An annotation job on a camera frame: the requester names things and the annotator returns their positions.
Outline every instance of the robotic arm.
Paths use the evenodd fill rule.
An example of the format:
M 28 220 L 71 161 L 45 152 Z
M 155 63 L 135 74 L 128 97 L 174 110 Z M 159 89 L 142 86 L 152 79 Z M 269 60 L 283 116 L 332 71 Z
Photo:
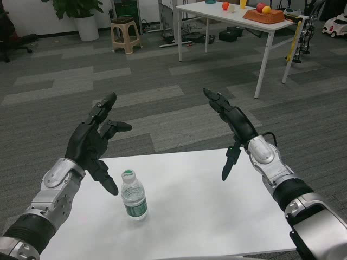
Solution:
M 204 89 L 204 93 L 235 134 L 235 144 L 228 149 L 222 179 L 227 178 L 240 155 L 240 146 L 244 145 L 266 189 L 284 211 L 292 228 L 290 237 L 302 259 L 346 260 L 346 221 L 283 163 L 277 147 L 258 135 L 241 109 L 231 106 L 220 93 L 208 89 Z
M 26 212 L 0 237 L 0 260 L 39 260 L 41 252 L 69 217 L 72 201 L 88 171 L 112 195 L 118 188 L 99 158 L 108 140 L 117 132 L 130 131 L 131 125 L 107 118 L 117 96 L 111 93 L 97 103 L 87 120 L 79 124 L 68 143 L 65 158 L 60 158 L 41 180 L 41 190 Z

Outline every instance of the green leaves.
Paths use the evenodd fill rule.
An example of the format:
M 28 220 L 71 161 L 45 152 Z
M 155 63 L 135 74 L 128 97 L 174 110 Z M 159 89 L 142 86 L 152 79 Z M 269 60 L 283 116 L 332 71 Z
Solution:
M 42 3 L 47 3 L 49 0 L 41 0 Z M 64 18 L 64 14 L 72 18 L 91 17 L 91 10 L 95 9 L 98 12 L 104 12 L 99 7 L 102 2 L 99 0 L 53 0 L 53 7 L 59 20 Z

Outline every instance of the white tabletop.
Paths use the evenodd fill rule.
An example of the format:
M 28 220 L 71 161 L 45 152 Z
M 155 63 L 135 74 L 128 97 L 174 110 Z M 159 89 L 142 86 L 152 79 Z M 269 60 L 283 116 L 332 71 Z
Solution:
M 226 23 L 237 23 L 238 25 L 248 27 L 248 28 L 258 28 L 263 31 L 276 31 L 284 27 L 293 25 L 293 22 L 285 20 L 280 23 L 274 24 L 264 24 L 259 22 L 254 22 L 248 19 L 244 19 L 243 16 L 249 9 L 254 9 L 252 7 L 246 7 L 245 9 L 240 9 L 240 6 L 234 4 L 235 12 L 228 13 L 222 9 L 222 2 L 216 2 L 215 4 L 206 4 L 203 2 L 179 5 L 176 8 L 182 12 L 189 12 L 191 14 L 196 14 L 198 16 L 203 16 L 207 18 L 213 18 Z
M 105 159 L 118 187 L 125 169 L 142 181 L 149 207 L 129 219 L 121 196 L 87 174 L 71 215 L 41 259 L 153 260 L 293 250 L 290 227 L 242 151 L 223 182 L 226 149 Z

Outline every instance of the white plant pot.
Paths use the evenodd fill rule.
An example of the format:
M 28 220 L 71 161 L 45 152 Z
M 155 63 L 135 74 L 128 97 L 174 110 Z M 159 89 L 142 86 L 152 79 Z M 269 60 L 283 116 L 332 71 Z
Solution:
M 86 18 L 75 18 L 75 24 L 82 41 L 94 41 L 99 38 L 94 15 Z

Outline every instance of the bottle label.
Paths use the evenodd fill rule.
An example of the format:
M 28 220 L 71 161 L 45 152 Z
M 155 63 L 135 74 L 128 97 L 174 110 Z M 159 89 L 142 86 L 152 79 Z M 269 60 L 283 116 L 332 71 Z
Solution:
M 128 213 L 129 216 L 131 217 L 140 217 L 142 216 L 146 210 L 147 210 L 147 201 L 146 199 L 138 206 L 136 207 L 129 207 L 127 205 L 124 205 L 126 208 L 126 212 Z

